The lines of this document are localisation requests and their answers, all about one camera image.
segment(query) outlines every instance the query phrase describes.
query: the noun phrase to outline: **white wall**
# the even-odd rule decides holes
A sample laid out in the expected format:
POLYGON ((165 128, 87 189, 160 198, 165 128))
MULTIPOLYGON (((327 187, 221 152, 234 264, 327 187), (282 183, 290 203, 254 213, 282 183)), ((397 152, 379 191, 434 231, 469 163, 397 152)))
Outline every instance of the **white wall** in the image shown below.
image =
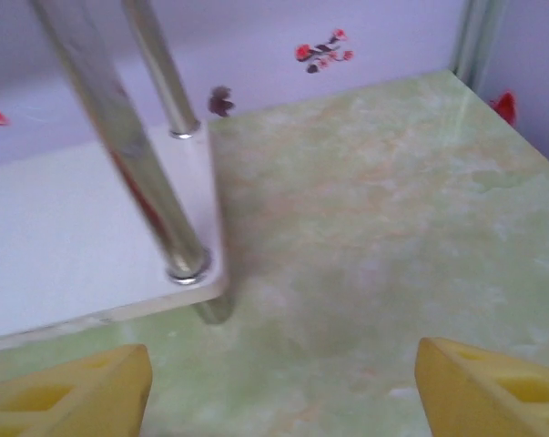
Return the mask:
MULTIPOLYGON (((163 120, 120 0, 86 0, 148 124, 163 120)), ((198 116, 209 90, 233 89, 240 113, 446 68, 465 0, 153 0, 198 116), (309 75, 294 59, 336 28, 355 57, 309 75)), ((27 2, 0 0, 0 163, 94 134, 27 2)))
POLYGON ((479 95, 517 99, 519 132, 549 158, 549 0, 512 0, 506 8, 479 95))

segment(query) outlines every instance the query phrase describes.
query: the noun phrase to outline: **yellow plastic object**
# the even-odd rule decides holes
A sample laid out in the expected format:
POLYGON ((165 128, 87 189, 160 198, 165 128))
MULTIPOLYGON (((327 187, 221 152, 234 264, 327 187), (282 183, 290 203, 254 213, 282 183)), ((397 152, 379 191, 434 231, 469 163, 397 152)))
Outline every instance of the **yellow plastic object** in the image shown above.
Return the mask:
POLYGON ((0 437, 138 437, 152 375, 137 344, 0 382, 0 437))
POLYGON ((422 339, 415 376, 434 437, 549 437, 549 368, 422 339))

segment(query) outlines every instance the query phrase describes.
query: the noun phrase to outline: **green marble floor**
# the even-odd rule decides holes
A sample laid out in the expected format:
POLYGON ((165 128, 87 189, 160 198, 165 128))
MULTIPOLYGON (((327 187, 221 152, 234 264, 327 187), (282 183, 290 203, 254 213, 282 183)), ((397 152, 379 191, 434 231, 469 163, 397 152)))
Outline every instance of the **green marble floor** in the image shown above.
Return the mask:
POLYGON ((549 365, 549 163, 451 73, 212 129, 231 320, 170 310, 28 343, 0 351, 0 380, 143 342, 144 436, 407 437, 430 435, 421 337, 549 365))

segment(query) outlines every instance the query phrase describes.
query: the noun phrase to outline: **metal pole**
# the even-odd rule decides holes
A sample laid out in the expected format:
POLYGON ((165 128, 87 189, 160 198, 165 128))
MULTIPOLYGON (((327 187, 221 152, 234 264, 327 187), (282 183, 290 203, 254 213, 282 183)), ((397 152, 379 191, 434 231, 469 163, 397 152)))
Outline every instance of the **metal pole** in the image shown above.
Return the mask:
POLYGON ((86 113, 182 283, 196 281, 208 254, 189 225, 83 1, 31 0, 86 113))
POLYGON ((463 30, 457 42, 451 70, 478 92, 498 27, 508 5, 506 0, 469 0, 463 30))
POLYGON ((181 85, 181 78, 152 7, 148 0, 124 0, 123 5, 165 107, 171 134, 175 137, 189 137, 199 128, 199 122, 181 85))

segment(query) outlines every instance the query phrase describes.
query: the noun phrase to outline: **chrome pole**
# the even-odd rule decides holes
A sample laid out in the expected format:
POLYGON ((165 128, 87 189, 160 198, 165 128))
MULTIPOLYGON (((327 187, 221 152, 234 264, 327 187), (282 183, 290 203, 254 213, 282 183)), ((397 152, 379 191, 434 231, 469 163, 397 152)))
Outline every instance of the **chrome pole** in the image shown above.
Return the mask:
POLYGON ((494 43, 494 37, 508 6, 507 0, 469 0, 451 70, 470 89, 478 91, 494 43))
POLYGON ((162 248, 171 277, 195 282, 208 266, 208 254, 169 185, 86 5, 80 0, 31 0, 31 5, 162 248))
POLYGON ((123 0, 123 5, 167 113, 171 134, 174 137, 190 137, 199 128, 199 122, 181 85, 181 78, 149 1, 123 0))

